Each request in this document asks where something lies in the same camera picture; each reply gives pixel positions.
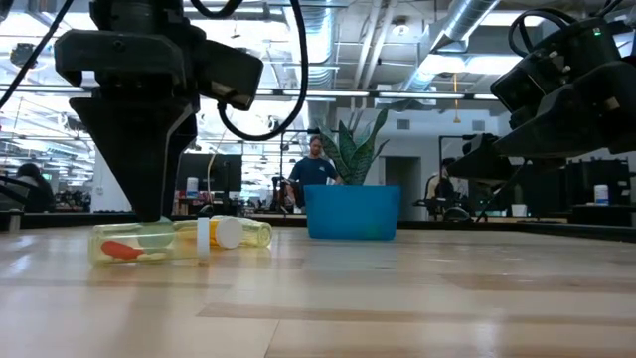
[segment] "table surface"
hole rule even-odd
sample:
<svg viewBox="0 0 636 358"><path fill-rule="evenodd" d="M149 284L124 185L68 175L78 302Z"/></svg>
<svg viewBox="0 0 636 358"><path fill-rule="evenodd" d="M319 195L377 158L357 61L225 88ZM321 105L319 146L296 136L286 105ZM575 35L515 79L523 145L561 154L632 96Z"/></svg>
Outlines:
<svg viewBox="0 0 636 358"><path fill-rule="evenodd" d="M636 246L275 229L209 267L91 267L88 228L0 236L3 357L636 357Z"/></svg>

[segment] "black cable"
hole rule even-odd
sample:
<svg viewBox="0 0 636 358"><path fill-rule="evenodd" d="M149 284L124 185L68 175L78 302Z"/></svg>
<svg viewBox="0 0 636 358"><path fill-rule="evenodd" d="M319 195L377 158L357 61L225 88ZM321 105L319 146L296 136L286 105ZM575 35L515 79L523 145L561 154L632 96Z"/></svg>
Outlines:
<svg viewBox="0 0 636 358"><path fill-rule="evenodd" d="M190 2L192 3L192 6L201 13L201 15L209 19L221 20L230 17L239 7L240 3L242 3L242 0L229 0L228 3L226 3L226 6L218 12L210 11L210 9L208 9L201 0L190 0Z"/></svg>
<svg viewBox="0 0 636 358"><path fill-rule="evenodd" d="M623 0L614 0L614 1L612 1L611 3L606 5L604 8L602 8L598 13L596 13L595 16L596 17L604 17L605 15L609 14L610 12L612 12L612 10L614 10L622 2L623 2Z"/></svg>
<svg viewBox="0 0 636 358"><path fill-rule="evenodd" d="M525 57L528 52L531 52L534 48L525 24L525 20L529 16L538 16L549 20L561 29L564 29L568 25L576 22L576 19L574 19L572 16L569 16L557 9L539 8L525 11L523 14L519 15L517 19L515 19L515 21L510 25L510 29L508 30L508 45L515 54L521 57ZM519 28L522 40L524 41L524 45L528 50L527 52L521 50L519 46L515 44L515 30L517 30L517 28Z"/></svg>
<svg viewBox="0 0 636 358"><path fill-rule="evenodd" d="M42 40L40 41L40 44L38 44L38 46L36 46L36 48L33 50L33 53L31 54L31 56L29 56L29 59L27 59L27 62L22 66L22 68L18 72L18 75L16 75L16 78L13 79L13 82L11 82L11 84L7 88L7 91L4 92L2 99L0 99L0 109L2 109L2 107L9 101L13 92L16 91L20 82L27 75L27 72L36 63L36 60L38 60L38 57L40 56L40 53L42 53L42 50L44 50L45 46L47 46L49 41L51 41L51 38L53 38L53 35L56 33L56 31L58 31L58 27L60 26L62 19L64 19L64 16L69 11L69 8L71 8L73 1L74 0L66 0L64 2L64 4L62 5L62 8L60 9L60 12L56 16L56 18L53 20L53 23L51 24L49 31L42 38Z"/></svg>
<svg viewBox="0 0 636 358"><path fill-rule="evenodd" d="M508 190L508 188L510 188L511 185L515 184L515 182L517 181L517 177L519 176L519 174L521 174L521 172L526 168L526 166L528 165L528 159L524 160L524 164L522 164L519 169L517 169L515 171L515 173L513 173L513 176L510 177L510 179L508 179L508 181L506 182L506 184L504 184L501 189L499 189L499 191L497 192L497 194L495 194L495 196L493 196L490 201L488 201L488 203L486 204L486 206L484 207L484 209L481 211L481 214L479 214L479 216L477 217L477 220L475 220L475 223L479 223L479 221L486 216L486 211L490 208L490 206L495 202L495 200L497 200L497 198L499 198L499 196L506 190Z"/></svg>
<svg viewBox="0 0 636 358"><path fill-rule="evenodd" d="M239 137L243 140L249 141L264 141L269 140L279 134L282 134L289 125L296 119L298 113L302 109L302 106L305 102L305 97L307 97L307 88L309 85L309 56L307 54L307 34L305 32L305 21L302 17L302 10L300 9L300 3L298 0L289 0L291 3L291 8L294 12L294 17L296 19L296 27L298 28L298 40L300 43L300 94L298 95L298 101L296 105L292 109L291 113L287 119L285 119L278 128L275 128L271 132L262 135L251 135L240 131L236 128L228 119L226 115L226 109L228 105L224 101L219 101L217 105L217 109L219 110L219 116L221 117L221 122L223 125L232 133L233 135Z"/></svg>

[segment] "blue bin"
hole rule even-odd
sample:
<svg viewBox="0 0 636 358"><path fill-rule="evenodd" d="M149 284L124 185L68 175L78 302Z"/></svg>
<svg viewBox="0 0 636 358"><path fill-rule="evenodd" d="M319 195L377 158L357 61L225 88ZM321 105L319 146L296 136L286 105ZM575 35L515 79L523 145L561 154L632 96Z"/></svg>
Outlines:
<svg viewBox="0 0 636 358"><path fill-rule="evenodd" d="M307 227L313 239L392 240L399 186L307 185Z"/></svg>

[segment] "ceiling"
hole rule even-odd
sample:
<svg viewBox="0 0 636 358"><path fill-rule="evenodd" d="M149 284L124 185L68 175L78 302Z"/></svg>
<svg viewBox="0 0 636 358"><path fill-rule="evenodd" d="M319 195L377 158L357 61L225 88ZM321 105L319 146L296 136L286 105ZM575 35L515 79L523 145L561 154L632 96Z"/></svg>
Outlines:
<svg viewBox="0 0 636 358"><path fill-rule="evenodd" d="M48 29L48 19L51 17L42 16L39 12L26 11L26 3L27 1L16 1L10 16L0 24L0 85L6 86L11 83L18 71L9 60L9 55L16 45L37 44ZM210 6L222 5L218 2L208 3ZM375 31L374 41L363 66L364 74L372 71L368 89L397 86L417 70L424 58L432 68L435 67L432 63L433 57L423 56L421 50L418 53L418 44L422 40L426 26L446 16L448 0L397 1L384 45L379 48L381 51L376 66L371 66L369 58L374 50L373 44L378 44L380 31L383 29L383 19L388 12L387 1L381 6L380 20L374 29L370 29L369 26L370 14L374 6L382 3L379 0L305 0L303 3L312 5L311 8L303 10L307 14L311 71L315 76L324 76L328 79L318 85L312 85L314 89L354 90L359 57L364 49L364 37L372 31ZM603 3L604 0L503 0L471 35L467 51L452 55L461 60L462 66L456 70L459 73L448 73L451 62L447 58L441 59L438 63L441 69L435 70L427 90L489 93L490 84L514 65L515 57L507 46L506 35L508 25L521 11L550 6L580 17L597 10ZM253 1L245 1L240 8L242 10L237 12L235 17L224 21L204 20L192 9L187 9L187 14L195 26L206 32L208 39L233 47L247 48L251 54L260 57L265 62L260 81L262 89L297 89L298 41L293 18L289 15L290 9L283 1L269 1L268 5L270 18L266 21L254 20L253 14L248 14L262 9L263 3ZM314 16L317 13L322 14L320 16L324 15L324 18L319 18L317 23L307 20L309 15ZM536 20L530 22L533 23L533 34L541 36L545 30L543 24ZM402 29L407 28L407 32L399 33L396 30L398 25L403 25ZM66 16L65 23L56 33L56 38L40 57L38 65L22 82L24 86L14 94L0 113L0 154L5 158L5 167L11 171L26 160L37 160L45 169L53 170L60 170L61 166L73 168L76 164L86 167L85 164L94 162L94 145L87 134L81 131L80 122L68 105L70 97L87 94L81 89L68 87L68 83L56 73L52 57L53 42L71 28L95 29L87 13L87 0L76 1ZM495 61L497 65L493 69L490 65ZM94 77L85 74L82 85L95 86ZM347 100L317 100L305 105L294 121L293 128L303 130L310 126L312 114L315 116L314 108L319 105L349 107ZM491 104L461 103L462 108L468 109L471 105L483 109ZM232 113L232 121L246 132L263 133L269 130L274 120L285 118L293 106L294 98L291 97L258 100L250 112ZM492 106L501 108L498 103L492 103ZM452 107L453 101L446 101L430 105L425 110L444 111ZM221 138L223 141L219 145L220 152L245 155L245 175L250 181L257 183L249 190L266 187L270 184L270 177L278 175L280 139L258 144L240 143L238 138L225 133L225 128L216 115L216 102L203 99L197 144L203 152L212 152L216 150ZM297 160L306 153L307 135L287 133L283 141L290 144L283 157L283 174L288 174L293 165L290 161ZM81 175L73 175L73 170L72 175L68 175L69 170L66 173L64 180L79 184L90 179L91 168L87 166Z"/></svg>

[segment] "clear plastic bottle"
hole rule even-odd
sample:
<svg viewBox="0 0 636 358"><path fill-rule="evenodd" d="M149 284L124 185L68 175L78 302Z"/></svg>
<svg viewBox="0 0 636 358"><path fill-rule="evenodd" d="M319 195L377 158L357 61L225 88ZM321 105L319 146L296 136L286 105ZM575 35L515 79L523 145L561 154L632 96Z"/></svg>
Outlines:
<svg viewBox="0 0 636 358"><path fill-rule="evenodd" d="M94 264L195 259L197 221L97 225L88 257Z"/></svg>
<svg viewBox="0 0 636 358"><path fill-rule="evenodd" d="M210 244L225 249L266 248L271 243L271 235L271 225L256 220L221 215L210 219Z"/></svg>

